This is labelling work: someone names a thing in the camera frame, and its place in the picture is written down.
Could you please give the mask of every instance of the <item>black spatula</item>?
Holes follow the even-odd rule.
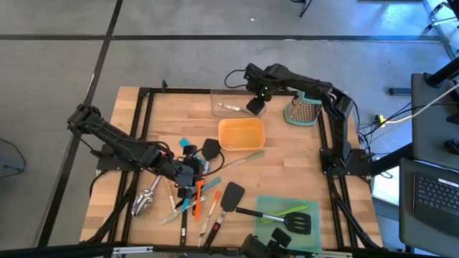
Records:
[[[244,208],[236,208],[236,212],[256,216],[259,218],[271,219],[273,221],[283,222],[288,231],[297,234],[310,234],[311,233],[311,216],[301,212],[292,212],[287,214],[284,218],[263,214],[259,211],[252,211]]]
[[[220,214],[220,217],[215,222],[214,226],[212,227],[212,230],[210,231],[209,236],[207,237],[206,242],[204,243],[205,249],[208,249],[210,247],[212,241],[214,241],[214,238],[217,235],[217,232],[222,226],[224,216],[227,214],[227,212],[235,210],[236,206],[241,201],[244,192],[245,189],[243,189],[243,187],[241,187],[240,185],[233,182],[228,183],[228,186],[223,193],[222,202],[220,202],[220,206],[223,208],[223,211]]]

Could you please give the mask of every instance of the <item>green spatula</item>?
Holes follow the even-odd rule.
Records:
[[[293,208],[291,208],[291,209],[288,209],[287,211],[282,211],[282,212],[278,212],[278,213],[275,213],[275,212],[268,212],[268,215],[272,215],[272,216],[284,216],[284,215],[290,214],[290,213],[292,213],[292,212],[297,212],[297,211],[305,210],[305,209],[307,209],[307,208],[308,208],[307,205],[301,205],[301,206],[297,206],[297,207],[293,207]],[[261,218],[260,220],[261,220],[261,222],[264,223],[264,224],[269,224],[269,223],[274,222],[273,220],[264,219],[264,218]]]

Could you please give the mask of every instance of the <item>grater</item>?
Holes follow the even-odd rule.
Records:
[[[285,120],[294,125],[314,125],[321,108],[322,102],[320,100],[314,99],[304,92],[297,92],[296,96],[285,107]]]

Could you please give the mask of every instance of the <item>orange handle utensil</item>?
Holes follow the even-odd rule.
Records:
[[[196,182],[196,185],[198,187],[198,195],[196,196],[196,200],[198,202],[196,202],[196,213],[194,215],[194,220],[195,221],[199,220],[199,209],[201,208],[201,201],[199,201],[199,200],[201,199],[201,187],[202,187],[203,183],[204,183],[204,179],[199,180],[199,181]]]

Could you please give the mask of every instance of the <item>laptop keyboard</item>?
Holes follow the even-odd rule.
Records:
[[[416,174],[416,203],[459,217],[459,184]]]

